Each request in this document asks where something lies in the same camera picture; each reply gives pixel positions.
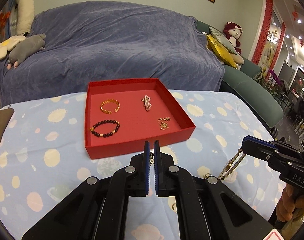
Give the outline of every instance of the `braided bracelet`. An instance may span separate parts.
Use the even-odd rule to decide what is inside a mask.
[[[115,129],[112,131],[112,132],[110,132],[110,133],[97,133],[96,131],[94,131],[94,129],[95,128],[97,128],[98,126],[100,126],[101,124],[105,124],[105,123],[116,123],[116,127],[115,127]],[[96,123],[94,126],[92,126],[91,128],[90,128],[90,130],[91,130],[91,133],[93,134],[93,135],[95,135],[96,137],[110,137],[110,136],[112,136],[113,134],[115,134],[118,130],[119,130],[119,128],[120,128],[120,123],[118,122],[118,121],[116,121],[116,120],[103,120],[103,121],[101,121],[101,122],[98,122],[98,123]]]

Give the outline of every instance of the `gold chain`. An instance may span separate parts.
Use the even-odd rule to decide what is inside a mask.
[[[237,166],[241,163],[241,161],[244,159],[244,157],[246,156],[246,154],[243,153],[241,155],[241,157],[239,157],[239,159],[237,160],[237,162],[234,165],[233,165],[233,163],[238,158],[238,156],[240,155],[240,153],[242,153],[242,152],[243,152],[242,148],[239,148],[239,150],[237,151],[236,155],[232,159],[229,160],[228,164],[225,166],[225,168],[223,169],[223,171],[219,174],[219,176],[218,176],[219,180],[225,180],[237,168]]]
[[[167,130],[167,129],[168,129],[168,124],[167,124],[167,122],[170,121],[170,119],[171,119],[171,118],[169,118],[169,117],[159,118],[159,119],[158,119],[157,122],[159,123],[161,130]]]

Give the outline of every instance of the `white plush toy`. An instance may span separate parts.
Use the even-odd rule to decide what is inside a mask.
[[[30,34],[34,19],[33,0],[16,0],[18,7],[17,35]]]
[[[0,43],[0,60],[4,59],[8,51],[11,51],[19,42],[25,40],[25,36],[12,36]]]

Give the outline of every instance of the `blue blanket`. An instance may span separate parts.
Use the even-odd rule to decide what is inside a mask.
[[[169,89],[214,90],[224,67],[205,48],[196,19],[125,2],[89,1],[36,15],[31,35],[45,33],[46,49],[17,69],[0,62],[0,101],[85,92],[90,81],[157,77]]]

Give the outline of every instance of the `stuffed animal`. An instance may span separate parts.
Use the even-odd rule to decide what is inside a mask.
[[[46,35],[39,34],[28,37],[21,43],[19,43],[9,54],[9,64],[7,69],[10,69],[12,64],[14,68],[20,65],[27,57],[30,57],[32,54],[44,50]]]
[[[25,36],[15,35],[0,43],[0,60],[4,59],[7,55],[7,52],[12,51],[12,49],[23,40],[25,40]]]
[[[17,35],[30,34],[31,25],[34,19],[33,0],[16,0],[18,7]]]
[[[239,48],[241,43],[238,41],[239,37],[243,34],[243,29],[241,26],[237,25],[233,22],[227,22],[225,28],[223,30],[226,38],[230,41],[230,43],[235,48],[236,52],[241,55],[242,50]]]

